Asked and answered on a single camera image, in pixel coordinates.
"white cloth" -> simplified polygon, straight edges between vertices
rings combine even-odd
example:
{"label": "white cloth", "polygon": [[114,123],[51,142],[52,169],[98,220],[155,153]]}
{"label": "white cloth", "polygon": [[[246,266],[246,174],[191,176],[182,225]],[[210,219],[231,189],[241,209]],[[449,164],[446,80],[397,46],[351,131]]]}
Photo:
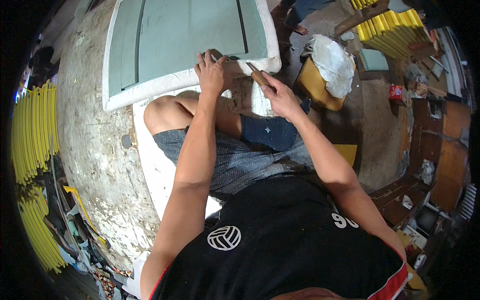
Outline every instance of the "white cloth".
{"label": "white cloth", "polygon": [[142,269],[144,267],[147,257],[150,255],[150,251],[144,251],[140,256],[133,262],[133,279],[128,278],[127,284],[122,286],[129,294],[134,295],[138,299],[142,300],[142,295],[140,294],[140,275],[142,274]]}
{"label": "white cloth", "polygon": [[312,60],[320,75],[327,81],[325,88],[333,97],[342,98],[352,90],[352,56],[326,36],[313,35],[312,40]]}

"hand tool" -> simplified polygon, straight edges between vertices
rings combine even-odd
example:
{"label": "hand tool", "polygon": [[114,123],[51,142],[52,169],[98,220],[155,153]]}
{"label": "hand tool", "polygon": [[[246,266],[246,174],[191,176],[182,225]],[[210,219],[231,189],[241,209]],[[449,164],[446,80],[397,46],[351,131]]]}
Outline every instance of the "hand tool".
{"label": "hand tool", "polygon": [[269,82],[268,80],[262,75],[262,72],[259,71],[257,68],[255,68],[254,65],[252,65],[251,62],[247,62],[247,66],[250,67],[250,69],[252,70],[252,73],[251,73],[251,77],[253,78],[253,80],[255,80],[255,82],[258,83],[258,85],[262,86],[262,85],[266,85],[266,86],[269,86],[276,94],[276,88],[274,88]]}

